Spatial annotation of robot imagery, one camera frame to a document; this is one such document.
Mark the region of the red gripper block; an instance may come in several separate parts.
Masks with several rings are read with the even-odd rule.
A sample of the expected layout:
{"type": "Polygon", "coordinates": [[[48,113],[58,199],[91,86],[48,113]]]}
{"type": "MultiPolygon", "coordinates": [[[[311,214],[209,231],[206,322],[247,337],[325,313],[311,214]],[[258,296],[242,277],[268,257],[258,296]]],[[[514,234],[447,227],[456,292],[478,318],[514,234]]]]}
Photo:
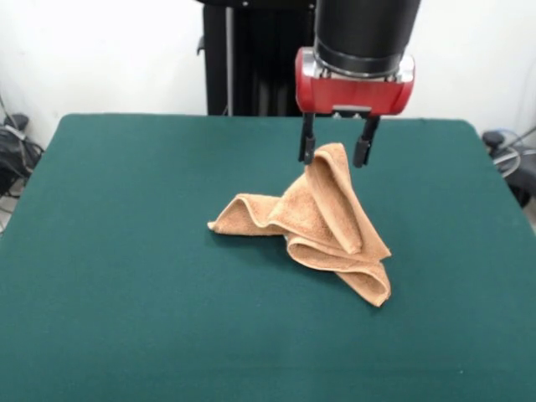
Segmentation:
{"type": "Polygon", "coordinates": [[[405,55],[394,75],[358,79],[339,75],[317,61],[313,48],[298,50],[295,60],[296,103],[303,113],[298,161],[310,164],[316,138],[313,123],[317,114],[335,111],[369,113],[353,153],[353,165],[368,164],[379,116],[400,114],[408,104],[415,83],[415,60],[405,55]]]}

